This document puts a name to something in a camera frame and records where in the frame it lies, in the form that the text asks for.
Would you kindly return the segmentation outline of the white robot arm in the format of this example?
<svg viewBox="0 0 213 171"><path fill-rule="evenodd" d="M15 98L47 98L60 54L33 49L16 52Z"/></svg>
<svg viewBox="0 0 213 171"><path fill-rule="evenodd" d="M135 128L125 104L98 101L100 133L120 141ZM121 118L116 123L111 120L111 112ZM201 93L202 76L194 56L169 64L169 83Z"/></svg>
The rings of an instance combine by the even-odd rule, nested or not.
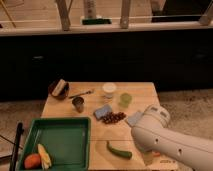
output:
<svg viewBox="0 0 213 171"><path fill-rule="evenodd" d="M172 131L169 121L170 114L164 107L148 106L131 127L137 149L158 151L195 171L213 171L213 140Z"/></svg>

